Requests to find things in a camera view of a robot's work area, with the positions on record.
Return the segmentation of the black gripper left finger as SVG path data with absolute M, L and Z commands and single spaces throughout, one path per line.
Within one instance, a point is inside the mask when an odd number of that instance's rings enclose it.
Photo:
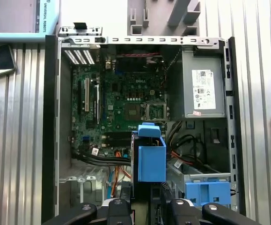
M 46 222 L 45 225 L 131 225 L 132 183 L 124 181 L 120 197 L 107 199 L 101 207 L 83 202 Z

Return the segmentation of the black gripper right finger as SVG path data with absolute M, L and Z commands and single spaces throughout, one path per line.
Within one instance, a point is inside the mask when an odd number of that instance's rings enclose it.
M 197 209 L 189 200 L 173 198 L 166 182 L 161 184 L 161 217 L 165 225 L 253 225 L 254 220 L 218 203 Z

